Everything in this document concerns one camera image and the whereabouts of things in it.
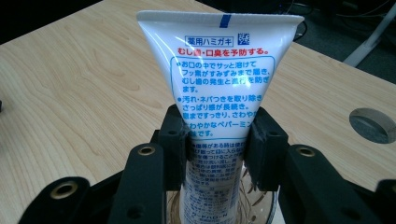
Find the wooden table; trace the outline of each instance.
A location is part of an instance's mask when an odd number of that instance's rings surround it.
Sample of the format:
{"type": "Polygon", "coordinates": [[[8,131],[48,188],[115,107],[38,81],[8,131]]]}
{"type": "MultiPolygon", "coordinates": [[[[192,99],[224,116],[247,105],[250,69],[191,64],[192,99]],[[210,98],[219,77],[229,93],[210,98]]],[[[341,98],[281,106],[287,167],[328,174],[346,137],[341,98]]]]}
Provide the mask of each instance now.
{"type": "MultiPolygon", "coordinates": [[[[91,184],[123,169],[174,103],[136,22],[142,9],[216,10],[190,1],[105,0],[0,46],[0,223],[16,223],[61,177],[91,184]]],[[[396,86],[293,44],[262,106],[291,144],[320,149],[367,189],[396,178],[396,143],[348,122],[359,107],[396,120],[396,86]]]]}

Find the table surface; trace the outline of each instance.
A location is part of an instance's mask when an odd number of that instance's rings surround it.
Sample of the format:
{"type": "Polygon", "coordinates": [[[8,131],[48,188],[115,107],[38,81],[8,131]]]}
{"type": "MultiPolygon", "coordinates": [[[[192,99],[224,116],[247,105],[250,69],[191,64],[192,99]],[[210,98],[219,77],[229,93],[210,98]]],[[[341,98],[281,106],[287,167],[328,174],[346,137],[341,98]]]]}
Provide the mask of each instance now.
{"type": "MultiPolygon", "coordinates": [[[[195,1],[105,0],[0,46],[0,223],[16,223],[61,177],[123,169],[159,129],[171,92],[136,22],[142,9],[216,12],[195,1]]],[[[349,124],[356,108],[396,120],[396,86],[292,44],[262,106],[291,144],[316,147],[347,180],[396,178],[396,143],[349,124]]]]}

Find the toothpaste tube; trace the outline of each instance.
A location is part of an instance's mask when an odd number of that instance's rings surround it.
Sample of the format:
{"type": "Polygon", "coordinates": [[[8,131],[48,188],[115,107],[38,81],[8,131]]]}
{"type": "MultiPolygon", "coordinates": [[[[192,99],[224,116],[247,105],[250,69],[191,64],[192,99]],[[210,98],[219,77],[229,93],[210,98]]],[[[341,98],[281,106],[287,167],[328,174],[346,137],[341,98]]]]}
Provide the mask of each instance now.
{"type": "Polygon", "coordinates": [[[138,12],[139,25],[190,128],[181,223],[235,223],[249,127],[303,19],[138,12]]]}

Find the gray floor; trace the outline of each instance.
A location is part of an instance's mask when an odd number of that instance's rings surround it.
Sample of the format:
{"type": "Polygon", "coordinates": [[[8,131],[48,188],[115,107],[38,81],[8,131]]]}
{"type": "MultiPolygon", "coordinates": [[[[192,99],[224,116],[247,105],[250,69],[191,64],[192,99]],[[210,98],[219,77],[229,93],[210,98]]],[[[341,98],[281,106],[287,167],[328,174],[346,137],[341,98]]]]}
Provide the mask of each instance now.
{"type": "MultiPolygon", "coordinates": [[[[307,10],[312,9],[294,6],[290,13],[304,14],[307,10]]],[[[340,62],[363,43],[381,21],[380,17],[370,18],[367,21],[343,16],[329,18],[317,9],[304,17],[308,29],[306,34],[296,42],[340,62]]],[[[382,35],[381,42],[357,68],[396,84],[396,25],[394,23],[382,35]]]]}

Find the black mechanical bracket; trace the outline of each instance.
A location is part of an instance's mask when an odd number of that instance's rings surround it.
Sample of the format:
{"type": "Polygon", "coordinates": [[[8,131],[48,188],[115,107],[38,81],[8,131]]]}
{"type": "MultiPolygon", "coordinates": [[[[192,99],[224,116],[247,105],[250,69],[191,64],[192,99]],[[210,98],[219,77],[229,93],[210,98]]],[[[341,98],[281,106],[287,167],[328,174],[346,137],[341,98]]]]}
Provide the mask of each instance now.
{"type": "MultiPolygon", "coordinates": [[[[189,157],[188,130],[175,105],[150,143],[134,147],[125,169],[96,185],[66,177],[47,185],[20,223],[165,223],[166,191],[179,190],[189,157]]],[[[280,191],[286,223],[395,223],[396,180],[375,192],[345,181],[315,148],[288,143],[260,108],[250,127],[245,165],[259,190],[280,191]]]]}

